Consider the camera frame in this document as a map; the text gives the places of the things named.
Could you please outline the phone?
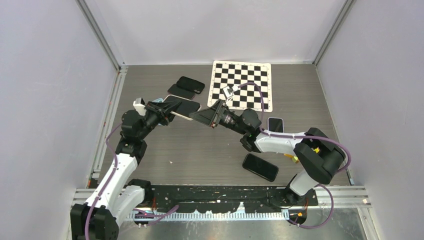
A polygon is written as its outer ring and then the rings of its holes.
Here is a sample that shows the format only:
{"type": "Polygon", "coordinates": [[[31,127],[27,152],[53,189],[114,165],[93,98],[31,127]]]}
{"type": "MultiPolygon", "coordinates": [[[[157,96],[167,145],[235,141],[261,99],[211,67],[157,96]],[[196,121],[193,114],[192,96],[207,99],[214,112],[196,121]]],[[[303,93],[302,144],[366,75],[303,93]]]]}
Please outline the phone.
{"type": "Polygon", "coordinates": [[[274,182],[279,172],[276,165],[251,153],[245,156],[242,167],[269,182],[274,182]]]}
{"type": "Polygon", "coordinates": [[[192,91],[178,87],[176,83],[173,84],[167,90],[167,92],[168,92],[169,95],[174,95],[174,96],[185,98],[185,99],[188,99],[188,100],[192,100],[196,95],[195,92],[192,92],[192,91]]]}
{"type": "Polygon", "coordinates": [[[166,96],[163,101],[164,102],[180,102],[180,105],[176,109],[171,111],[171,113],[175,116],[181,117],[188,121],[193,120],[190,117],[190,114],[199,111],[202,107],[201,104],[196,101],[186,99],[180,96],[172,95],[172,94],[166,96]]]}
{"type": "Polygon", "coordinates": [[[270,132],[284,133],[284,120],[279,117],[269,117],[267,119],[267,129],[270,132]]]}
{"type": "Polygon", "coordinates": [[[158,124],[161,126],[167,125],[166,104],[163,98],[158,98],[153,101],[155,103],[155,114],[157,115],[158,124]]]}

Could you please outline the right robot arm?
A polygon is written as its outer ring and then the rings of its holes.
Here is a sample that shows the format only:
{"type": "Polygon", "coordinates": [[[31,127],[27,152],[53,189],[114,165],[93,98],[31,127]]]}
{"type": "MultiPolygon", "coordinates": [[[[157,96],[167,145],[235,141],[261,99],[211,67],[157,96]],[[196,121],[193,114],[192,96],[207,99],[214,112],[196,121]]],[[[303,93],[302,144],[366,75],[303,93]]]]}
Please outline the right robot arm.
{"type": "Polygon", "coordinates": [[[247,108],[237,115],[229,110],[224,100],[190,113],[189,116],[211,128],[221,125],[241,134],[240,142],[249,152],[273,152],[297,159],[303,170],[293,177],[285,189],[285,198],[291,205],[299,205],[314,187],[328,185],[351,161],[351,154],[346,147],[327,138],[316,127],[300,133],[264,130],[255,110],[247,108]]]}

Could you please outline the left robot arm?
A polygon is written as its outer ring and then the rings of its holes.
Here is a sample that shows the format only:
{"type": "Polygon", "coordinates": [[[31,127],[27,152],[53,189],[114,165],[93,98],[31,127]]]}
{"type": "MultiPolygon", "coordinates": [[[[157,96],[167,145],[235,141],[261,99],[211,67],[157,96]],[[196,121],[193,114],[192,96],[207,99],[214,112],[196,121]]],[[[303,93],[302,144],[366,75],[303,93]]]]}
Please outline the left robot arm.
{"type": "Polygon", "coordinates": [[[157,125],[167,126],[180,100],[144,102],[137,98],[133,110],[121,117],[120,140],[112,150],[113,162],[97,188],[84,203],[70,210],[73,240],[116,240],[120,227],[137,205],[153,202],[151,183],[128,178],[139,166],[147,149],[145,138],[157,125]]]}

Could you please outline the phone in lilac case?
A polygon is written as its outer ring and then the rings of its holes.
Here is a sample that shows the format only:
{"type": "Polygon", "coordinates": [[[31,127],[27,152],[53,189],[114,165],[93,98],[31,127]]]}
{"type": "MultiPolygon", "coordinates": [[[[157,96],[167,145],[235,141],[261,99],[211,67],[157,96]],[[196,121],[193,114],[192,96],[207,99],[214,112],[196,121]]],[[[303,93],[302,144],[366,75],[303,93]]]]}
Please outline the phone in lilac case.
{"type": "Polygon", "coordinates": [[[267,119],[267,129],[270,132],[284,133],[284,120],[279,117],[269,117],[267,119]]]}

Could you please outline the phone in black case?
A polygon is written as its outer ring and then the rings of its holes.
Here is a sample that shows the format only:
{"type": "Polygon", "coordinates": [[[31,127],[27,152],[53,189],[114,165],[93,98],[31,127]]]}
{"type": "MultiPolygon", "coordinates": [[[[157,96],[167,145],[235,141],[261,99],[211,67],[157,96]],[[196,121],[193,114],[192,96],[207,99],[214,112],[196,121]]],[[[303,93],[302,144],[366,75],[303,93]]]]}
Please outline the phone in black case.
{"type": "Polygon", "coordinates": [[[242,167],[269,182],[274,182],[279,172],[276,165],[251,153],[245,156],[242,167]]]}

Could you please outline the black white chessboard mat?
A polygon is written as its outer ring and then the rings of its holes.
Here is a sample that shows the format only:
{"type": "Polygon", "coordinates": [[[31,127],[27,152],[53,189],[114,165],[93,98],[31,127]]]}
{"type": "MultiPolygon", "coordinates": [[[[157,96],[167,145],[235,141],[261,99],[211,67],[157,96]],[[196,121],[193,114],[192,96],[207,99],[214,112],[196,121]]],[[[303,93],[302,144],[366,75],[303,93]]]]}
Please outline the black white chessboard mat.
{"type": "Polygon", "coordinates": [[[212,66],[210,88],[207,106],[211,107],[218,100],[224,100],[225,96],[221,89],[234,87],[246,83],[235,91],[234,97],[227,103],[231,110],[244,110],[247,108],[262,111],[261,100],[264,103],[264,111],[273,111],[272,94],[272,67],[269,63],[239,62],[239,61],[214,61],[212,66]]]}

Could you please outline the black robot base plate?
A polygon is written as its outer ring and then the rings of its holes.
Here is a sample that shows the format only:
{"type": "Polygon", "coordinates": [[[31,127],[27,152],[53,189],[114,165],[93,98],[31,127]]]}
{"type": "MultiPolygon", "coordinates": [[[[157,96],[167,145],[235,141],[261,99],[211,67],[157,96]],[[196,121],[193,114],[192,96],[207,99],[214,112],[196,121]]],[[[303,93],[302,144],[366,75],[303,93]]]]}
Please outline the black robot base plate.
{"type": "Polygon", "coordinates": [[[178,206],[177,213],[213,214],[234,213],[244,209],[246,213],[277,213],[282,209],[318,206],[314,190],[291,203],[283,186],[260,185],[152,185],[147,199],[140,208],[165,213],[178,206]]]}

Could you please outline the aluminium front rail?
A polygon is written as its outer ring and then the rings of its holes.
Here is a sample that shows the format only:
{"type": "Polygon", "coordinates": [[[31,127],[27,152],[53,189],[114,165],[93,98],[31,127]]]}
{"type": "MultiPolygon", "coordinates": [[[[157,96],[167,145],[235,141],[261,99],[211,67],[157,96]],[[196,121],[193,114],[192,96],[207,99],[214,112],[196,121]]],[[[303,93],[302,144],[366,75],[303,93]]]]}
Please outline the aluminium front rail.
{"type": "Polygon", "coordinates": [[[330,186],[309,190],[299,203],[283,197],[282,186],[151,185],[146,199],[126,221],[287,220],[302,223],[313,210],[370,208],[363,187],[330,186]]]}

